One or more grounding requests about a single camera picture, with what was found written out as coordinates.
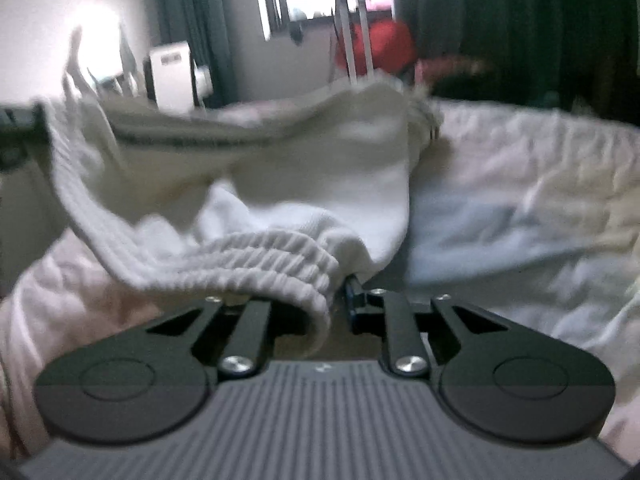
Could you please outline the silver tripod stand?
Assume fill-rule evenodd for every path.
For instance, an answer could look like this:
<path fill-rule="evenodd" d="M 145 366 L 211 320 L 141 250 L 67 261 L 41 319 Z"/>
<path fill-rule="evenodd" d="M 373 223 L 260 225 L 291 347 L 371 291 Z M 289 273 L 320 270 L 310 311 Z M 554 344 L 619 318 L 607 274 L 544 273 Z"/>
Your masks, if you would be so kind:
<path fill-rule="evenodd" d="M 367 3 L 369 0 L 356 0 L 356 10 L 363 45 L 364 74 L 369 77 L 374 72 L 370 38 Z M 350 82 L 358 79 L 355 52 L 355 22 L 349 10 L 349 0 L 334 0 L 333 21 L 336 39 L 342 42 L 346 62 L 346 74 Z"/>

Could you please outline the dark teal curtain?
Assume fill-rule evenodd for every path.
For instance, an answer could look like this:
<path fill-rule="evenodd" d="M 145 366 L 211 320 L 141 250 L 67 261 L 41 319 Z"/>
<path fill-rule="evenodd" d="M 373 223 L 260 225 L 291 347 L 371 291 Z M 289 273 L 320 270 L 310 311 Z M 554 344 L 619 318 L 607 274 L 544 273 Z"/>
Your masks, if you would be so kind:
<path fill-rule="evenodd" d="M 223 107 L 239 99 L 225 1 L 156 0 L 162 41 L 187 42 L 196 64 L 209 69 L 214 90 L 205 99 L 209 108 Z"/>
<path fill-rule="evenodd" d="M 577 102 L 639 121 L 637 0 L 394 0 L 421 60 L 469 58 L 488 73 L 480 100 Z"/>

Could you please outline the pink bed sheet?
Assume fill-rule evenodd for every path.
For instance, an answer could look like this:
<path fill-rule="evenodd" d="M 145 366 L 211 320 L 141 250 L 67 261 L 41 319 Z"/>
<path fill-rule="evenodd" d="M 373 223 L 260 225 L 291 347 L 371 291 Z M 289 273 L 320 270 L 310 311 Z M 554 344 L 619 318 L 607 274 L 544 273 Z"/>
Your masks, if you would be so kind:
<path fill-rule="evenodd" d="M 639 458 L 639 131 L 489 103 L 437 101 L 440 137 L 411 182 L 399 252 L 372 285 L 422 301 L 450 292 L 598 356 L 617 385 L 602 439 Z M 72 232 L 1 305 L 1 451 L 40 451 L 32 400 L 62 353 L 148 320 Z"/>

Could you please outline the white black chair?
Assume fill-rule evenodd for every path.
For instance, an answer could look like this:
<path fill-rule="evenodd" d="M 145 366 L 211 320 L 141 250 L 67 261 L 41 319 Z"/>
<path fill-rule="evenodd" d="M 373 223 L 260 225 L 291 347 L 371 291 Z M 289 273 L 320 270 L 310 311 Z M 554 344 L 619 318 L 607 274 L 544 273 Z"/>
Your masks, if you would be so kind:
<path fill-rule="evenodd" d="M 151 49 L 143 73 L 146 96 L 163 112 L 186 114 L 214 93 L 208 67 L 196 64 L 186 41 Z"/>

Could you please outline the red bag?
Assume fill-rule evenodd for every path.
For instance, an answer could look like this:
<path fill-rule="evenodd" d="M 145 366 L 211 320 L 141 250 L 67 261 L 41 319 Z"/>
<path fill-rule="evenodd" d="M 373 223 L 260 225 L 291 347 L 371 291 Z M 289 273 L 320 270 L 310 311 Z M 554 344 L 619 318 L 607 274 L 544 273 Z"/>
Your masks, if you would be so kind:
<path fill-rule="evenodd" d="M 352 24 L 352 46 L 354 47 L 358 76 L 366 73 L 363 32 L 359 23 Z M 394 20 L 376 20 L 369 25 L 372 63 L 375 70 L 399 74 L 418 59 L 409 27 Z"/>

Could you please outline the dark teal left curtain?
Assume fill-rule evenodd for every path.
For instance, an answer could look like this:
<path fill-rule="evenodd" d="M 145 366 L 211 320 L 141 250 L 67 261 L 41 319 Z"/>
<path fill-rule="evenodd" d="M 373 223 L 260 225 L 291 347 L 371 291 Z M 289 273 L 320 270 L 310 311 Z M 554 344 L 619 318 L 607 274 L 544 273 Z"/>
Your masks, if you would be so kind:
<path fill-rule="evenodd" d="M 209 108 L 223 107 L 239 99 L 225 1 L 156 0 L 162 41 L 187 42 L 196 64 L 209 69 L 214 90 L 205 99 Z"/>

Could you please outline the dark teal right curtain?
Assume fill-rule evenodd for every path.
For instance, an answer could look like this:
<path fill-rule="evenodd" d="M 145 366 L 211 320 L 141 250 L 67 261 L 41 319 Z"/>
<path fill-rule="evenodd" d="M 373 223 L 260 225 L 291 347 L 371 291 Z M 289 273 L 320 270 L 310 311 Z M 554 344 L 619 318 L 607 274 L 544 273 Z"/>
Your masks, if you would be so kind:
<path fill-rule="evenodd" d="M 577 102 L 639 121 L 637 0 L 394 0 L 421 60 L 469 58 L 488 73 L 480 100 Z"/>

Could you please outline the white sweatpants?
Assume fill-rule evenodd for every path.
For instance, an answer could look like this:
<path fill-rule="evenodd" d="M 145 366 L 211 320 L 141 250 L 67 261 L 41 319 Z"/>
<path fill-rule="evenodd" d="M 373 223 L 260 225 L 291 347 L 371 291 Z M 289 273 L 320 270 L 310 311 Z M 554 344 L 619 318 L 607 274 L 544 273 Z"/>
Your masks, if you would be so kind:
<path fill-rule="evenodd" d="M 164 310 L 265 297 L 328 340 L 346 278 L 372 278 L 406 237 L 410 178 L 439 114 L 375 73 L 292 100 L 167 113 L 100 91 L 70 37 L 63 95 L 46 106 L 49 179 L 64 240 Z"/>

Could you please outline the pink floral cloth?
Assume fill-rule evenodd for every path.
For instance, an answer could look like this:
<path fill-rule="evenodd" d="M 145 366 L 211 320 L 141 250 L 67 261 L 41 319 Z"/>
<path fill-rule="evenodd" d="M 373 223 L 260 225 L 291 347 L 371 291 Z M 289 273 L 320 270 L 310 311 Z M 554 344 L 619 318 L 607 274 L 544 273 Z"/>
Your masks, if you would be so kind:
<path fill-rule="evenodd" d="M 421 58 L 414 66 L 414 82 L 432 86 L 447 77 L 459 74 L 477 75 L 489 69 L 490 64 L 486 61 L 463 55 Z"/>

